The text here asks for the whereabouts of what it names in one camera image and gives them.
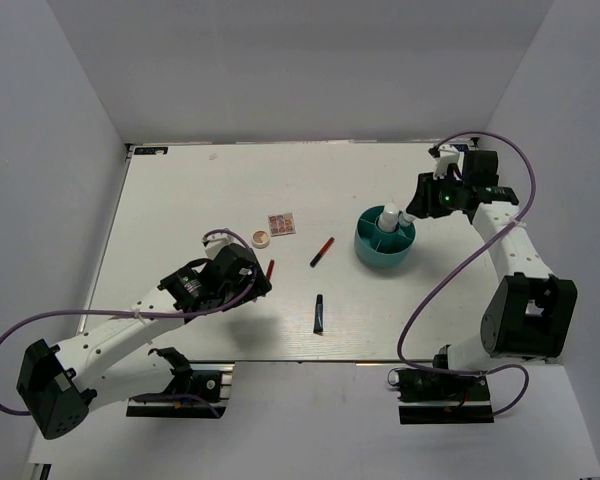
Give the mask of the white cap toner bottle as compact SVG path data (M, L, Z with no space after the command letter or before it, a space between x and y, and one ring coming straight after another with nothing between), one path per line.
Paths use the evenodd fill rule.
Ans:
M377 218L377 228L384 233L392 233L399 224L400 208L394 203L387 203Z

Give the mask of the red lip gloss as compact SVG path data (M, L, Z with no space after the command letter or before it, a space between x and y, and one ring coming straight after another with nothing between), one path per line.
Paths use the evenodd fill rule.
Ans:
M266 271L266 278L267 280L270 280L272 277L272 273L274 270L274 266L275 266L275 260L271 259L269 261L268 267L267 267L267 271Z
M315 256L310 261L311 268L314 268L321 261L321 259L324 257L324 255L329 250L329 248L333 245L334 242L335 242L334 237L330 237L325 242L325 244L320 248L320 250L315 254Z

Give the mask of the teal round organizer cup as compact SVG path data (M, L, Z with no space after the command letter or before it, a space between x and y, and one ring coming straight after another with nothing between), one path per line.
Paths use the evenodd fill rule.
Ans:
M377 218L384 205L364 211L357 220L354 249L358 259L368 267L389 269L397 267L408 255L416 239L415 225L398 224L392 233L377 228Z

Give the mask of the black mascara tube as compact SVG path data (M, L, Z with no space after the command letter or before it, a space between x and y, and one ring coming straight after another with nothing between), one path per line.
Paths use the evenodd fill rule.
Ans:
M313 333L322 334L324 331L324 298L322 294L316 296Z

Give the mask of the small black cap jar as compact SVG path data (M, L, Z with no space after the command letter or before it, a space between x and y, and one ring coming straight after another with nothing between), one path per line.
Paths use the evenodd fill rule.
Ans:
M415 217L406 212L401 212L399 214L398 221L402 227L407 227L413 224L413 222L415 221Z

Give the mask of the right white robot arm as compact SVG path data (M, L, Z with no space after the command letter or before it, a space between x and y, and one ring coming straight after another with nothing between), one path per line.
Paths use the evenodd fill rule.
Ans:
M431 173L419 175L409 219L466 215L488 247L498 287L477 334L445 350L447 364L431 374L433 390L452 399L468 385L465 371L488 371L512 361L548 360L562 353L577 300L573 281L557 277L536 251L520 219L515 192L500 185L491 150L443 145L430 154Z

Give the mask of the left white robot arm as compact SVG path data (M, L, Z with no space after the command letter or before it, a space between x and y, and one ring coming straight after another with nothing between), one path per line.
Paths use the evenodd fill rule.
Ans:
M31 344L17 391L41 435L55 440L87 415L111 403L183 403L220 414L218 376L213 387L173 347L155 347L159 336L192 320L237 308L264 296L272 285L252 250L231 243L213 258L193 260L163 278L131 311L53 346Z

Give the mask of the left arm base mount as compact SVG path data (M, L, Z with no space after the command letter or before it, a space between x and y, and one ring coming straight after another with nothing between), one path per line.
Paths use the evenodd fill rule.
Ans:
M231 393L233 366L192 363L175 348L153 348L149 357L160 357L170 365L171 381L160 393L130 399L130 418L213 419L225 413Z

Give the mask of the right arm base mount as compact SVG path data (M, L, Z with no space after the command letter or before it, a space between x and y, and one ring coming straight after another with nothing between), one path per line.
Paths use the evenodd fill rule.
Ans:
M392 369L388 385L398 393L401 425L460 425L494 422L485 377Z

